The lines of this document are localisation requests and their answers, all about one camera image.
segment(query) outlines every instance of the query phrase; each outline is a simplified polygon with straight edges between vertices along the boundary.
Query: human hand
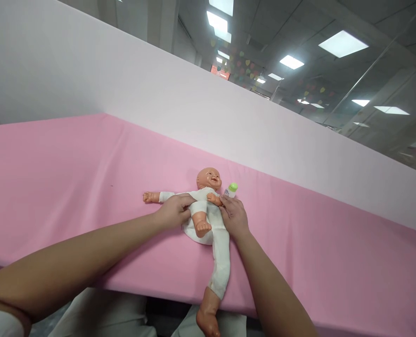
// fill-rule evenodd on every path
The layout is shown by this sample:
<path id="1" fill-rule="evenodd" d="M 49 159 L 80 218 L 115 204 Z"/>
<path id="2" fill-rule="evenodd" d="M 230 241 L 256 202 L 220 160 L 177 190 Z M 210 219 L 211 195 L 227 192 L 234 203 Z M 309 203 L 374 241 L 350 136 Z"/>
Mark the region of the human hand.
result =
<path id="1" fill-rule="evenodd" d="M 191 217 L 188 206 L 195 201 L 188 193 L 174 195 L 153 214 L 155 221 L 166 229 L 181 226 Z"/>
<path id="2" fill-rule="evenodd" d="M 237 240 L 243 235 L 249 234 L 250 231 L 247 213 L 245 212 L 244 205 L 241 200 L 230 198 L 225 195 L 221 195 L 220 199 L 223 206 L 219 207 L 219 209 L 222 213 L 225 228 L 229 232 L 230 236 L 234 240 Z"/>

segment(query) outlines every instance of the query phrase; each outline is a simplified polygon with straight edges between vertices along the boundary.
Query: green bottle cap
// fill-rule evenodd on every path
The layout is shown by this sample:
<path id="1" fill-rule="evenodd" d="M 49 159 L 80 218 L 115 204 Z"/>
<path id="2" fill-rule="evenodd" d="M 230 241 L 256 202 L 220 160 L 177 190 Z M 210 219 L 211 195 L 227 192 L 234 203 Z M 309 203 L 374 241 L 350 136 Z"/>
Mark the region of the green bottle cap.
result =
<path id="1" fill-rule="evenodd" d="M 238 189 L 238 184 L 237 183 L 231 183 L 230 186 L 228 187 L 228 189 L 232 192 L 236 192 L 236 190 Z"/>

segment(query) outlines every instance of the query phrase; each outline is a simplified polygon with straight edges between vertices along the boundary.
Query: forearm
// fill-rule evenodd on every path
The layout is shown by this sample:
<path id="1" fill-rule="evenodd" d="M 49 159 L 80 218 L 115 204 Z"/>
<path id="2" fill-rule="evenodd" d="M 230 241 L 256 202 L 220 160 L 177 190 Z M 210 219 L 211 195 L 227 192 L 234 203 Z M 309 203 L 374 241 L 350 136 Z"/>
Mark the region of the forearm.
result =
<path id="1" fill-rule="evenodd" d="M 250 232 L 236 239 L 266 336 L 317 336 L 302 304 Z"/>
<path id="2" fill-rule="evenodd" d="M 154 216 L 148 215 L 30 254 L 0 270 L 0 302 L 38 321 L 69 302 L 162 230 Z"/>

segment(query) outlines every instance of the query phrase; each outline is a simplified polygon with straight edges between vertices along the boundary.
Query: human arm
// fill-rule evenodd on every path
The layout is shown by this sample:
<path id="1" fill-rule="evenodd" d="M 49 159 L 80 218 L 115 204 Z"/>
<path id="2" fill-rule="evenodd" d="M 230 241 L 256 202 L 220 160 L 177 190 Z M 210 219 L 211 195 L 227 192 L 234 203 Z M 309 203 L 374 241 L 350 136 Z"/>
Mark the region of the human arm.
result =
<path id="1" fill-rule="evenodd" d="M 221 200 L 225 228 L 238 247 L 266 336 L 317 336 L 308 313 L 250 233 L 242 202 L 226 196 L 221 196 Z"/>
<path id="2" fill-rule="evenodd" d="M 153 214 L 96 229 L 32 253 L 0 270 L 0 310 L 31 324 L 69 302 L 153 236 L 180 226 L 195 200 L 169 198 Z"/>

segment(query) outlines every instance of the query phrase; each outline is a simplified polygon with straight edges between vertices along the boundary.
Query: white clothing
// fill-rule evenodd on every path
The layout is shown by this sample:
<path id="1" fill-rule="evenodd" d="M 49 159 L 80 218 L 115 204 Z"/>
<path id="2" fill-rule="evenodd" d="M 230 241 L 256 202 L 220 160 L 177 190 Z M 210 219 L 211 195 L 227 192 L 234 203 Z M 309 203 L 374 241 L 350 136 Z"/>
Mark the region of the white clothing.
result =
<path id="1" fill-rule="evenodd" d="M 214 270 L 208 287 L 222 300 L 228 279 L 230 278 L 230 235 L 223 224 L 219 207 L 207 201 L 209 193 L 213 193 L 217 197 L 219 194 L 210 187 L 188 193 L 197 201 L 189 206 L 191 218 L 187 224 L 183 225 L 183 231 L 198 243 L 213 245 Z M 160 203 L 163 203 L 174 194 L 172 192 L 161 192 Z M 203 238 L 199 238 L 195 233 L 192 216 L 197 212 L 205 212 L 207 214 L 207 222 L 211 225 L 211 231 L 206 233 Z"/>
<path id="2" fill-rule="evenodd" d="M 87 288 L 64 313 L 49 337 L 156 337 L 154 327 L 145 325 L 146 297 L 129 293 Z M 204 337 L 192 306 L 171 337 Z M 222 337 L 246 337 L 247 317 L 219 310 Z M 0 311 L 0 337 L 23 337 L 17 318 Z"/>

